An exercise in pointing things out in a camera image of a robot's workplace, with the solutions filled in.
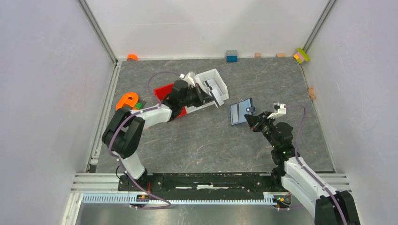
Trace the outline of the white card with stripe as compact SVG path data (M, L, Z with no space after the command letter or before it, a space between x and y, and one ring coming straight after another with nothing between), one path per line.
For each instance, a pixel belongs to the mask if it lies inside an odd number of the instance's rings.
M210 88L210 95L212 96L216 107L220 107L224 104L224 100L222 99L222 92L220 92L219 88Z

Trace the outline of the blue card holder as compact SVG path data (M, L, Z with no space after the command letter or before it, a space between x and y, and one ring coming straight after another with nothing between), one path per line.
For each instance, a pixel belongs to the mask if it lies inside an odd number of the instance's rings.
M247 122L245 115L254 115L255 107L253 99L248 98L235 104L230 105L230 124L237 125Z

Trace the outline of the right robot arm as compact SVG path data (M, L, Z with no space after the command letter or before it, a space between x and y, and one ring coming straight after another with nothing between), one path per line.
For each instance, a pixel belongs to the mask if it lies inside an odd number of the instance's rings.
M359 225L352 194L339 191L317 175L292 144L292 126L274 124L270 112L245 115L251 131L260 132L272 146L276 167L271 173L271 186L276 191L292 193L311 214L316 225Z

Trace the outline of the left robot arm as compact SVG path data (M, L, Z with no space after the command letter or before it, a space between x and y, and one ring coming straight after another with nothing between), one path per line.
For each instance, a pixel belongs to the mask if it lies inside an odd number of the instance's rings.
M102 142L108 147L110 155L125 168L132 188L142 191L147 186L147 177L144 176L147 170L136 152L144 129L173 121L184 107L200 107L210 102L216 105L223 102L214 85L209 82L191 85L179 80L174 82L170 93L157 105L142 110L120 108L115 112L102 135Z

